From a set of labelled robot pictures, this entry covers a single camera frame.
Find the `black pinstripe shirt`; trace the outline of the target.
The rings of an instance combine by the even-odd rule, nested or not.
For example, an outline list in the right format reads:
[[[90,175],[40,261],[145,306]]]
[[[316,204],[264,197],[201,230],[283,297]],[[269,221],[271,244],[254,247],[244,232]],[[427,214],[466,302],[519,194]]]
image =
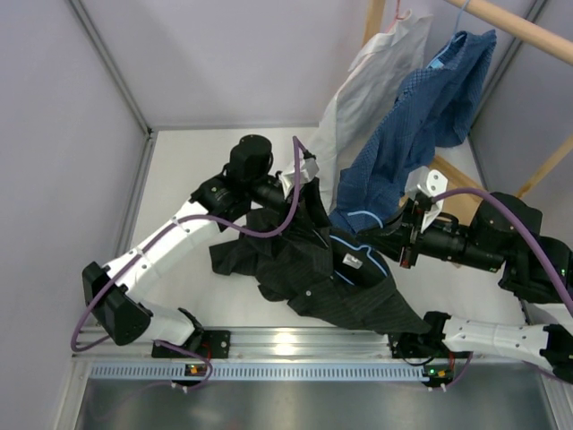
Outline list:
[[[371,255],[387,267],[387,278],[364,254],[335,242],[330,234],[362,245],[329,223],[319,182],[313,180],[304,186],[295,217],[283,233],[271,238],[240,235],[213,245],[211,268],[219,275],[253,277],[266,300],[284,302],[302,317],[339,328],[378,334],[430,330],[399,292],[379,252],[372,249]]]

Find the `light blue wire hanger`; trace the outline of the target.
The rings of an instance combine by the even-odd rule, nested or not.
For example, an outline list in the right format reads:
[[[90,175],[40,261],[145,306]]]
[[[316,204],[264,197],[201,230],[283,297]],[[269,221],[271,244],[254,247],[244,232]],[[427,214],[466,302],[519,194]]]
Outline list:
[[[376,221],[376,223],[378,224],[379,228],[384,227],[384,222],[382,221],[382,219],[378,215],[372,213],[371,211],[364,211],[364,210],[352,211],[352,212],[349,212],[347,215],[349,217],[357,216],[357,215],[364,215],[364,216],[367,216],[369,218],[374,219]],[[384,278],[387,278],[389,276],[389,271],[387,270],[387,267],[371,255],[371,252],[372,252],[371,246],[365,245],[365,244],[353,245],[353,244],[349,243],[348,241],[346,241],[345,239],[343,239],[341,236],[337,236],[334,234],[330,234],[329,237],[332,240],[334,240],[335,242],[346,246],[347,248],[349,248],[352,251],[364,254],[365,258],[381,272],[381,274]]]

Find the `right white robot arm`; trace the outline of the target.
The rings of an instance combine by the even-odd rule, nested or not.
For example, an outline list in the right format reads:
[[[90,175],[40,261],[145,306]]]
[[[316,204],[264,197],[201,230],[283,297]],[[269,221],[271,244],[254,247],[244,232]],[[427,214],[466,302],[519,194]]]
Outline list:
[[[393,217],[357,236],[403,268],[413,267],[423,255],[499,272],[500,288],[539,310],[551,310],[552,317],[511,326],[429,311],[423,317],[429,325],[418,334],[393,337],[393,353],[403,358],[507,357],[570,383],[572,251],[559,239],[542,236],[543,214],[517,197],[484,191],[477,195],[481,202],[468,225],[440,212],[425,226],[434,200],[418,193]]]

